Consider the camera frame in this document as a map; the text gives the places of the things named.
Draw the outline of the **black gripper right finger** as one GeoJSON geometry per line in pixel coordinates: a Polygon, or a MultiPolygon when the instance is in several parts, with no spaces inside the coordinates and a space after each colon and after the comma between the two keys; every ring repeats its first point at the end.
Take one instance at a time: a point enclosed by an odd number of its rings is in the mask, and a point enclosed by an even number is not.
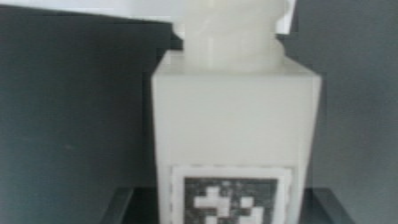
{"type": "Polygon", "coordinates": [[[356,224],[329,188],[308,188],[304,191],[301,224],[356,224]]]}

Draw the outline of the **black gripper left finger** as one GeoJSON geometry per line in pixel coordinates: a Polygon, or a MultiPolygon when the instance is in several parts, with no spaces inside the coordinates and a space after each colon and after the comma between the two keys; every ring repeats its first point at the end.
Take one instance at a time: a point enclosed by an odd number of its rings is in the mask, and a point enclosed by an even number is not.
{"type": "Polygon", "coordinates": [[[120,188],[114,192],[102,224],[157,224],[157,189],[120,188]]]}

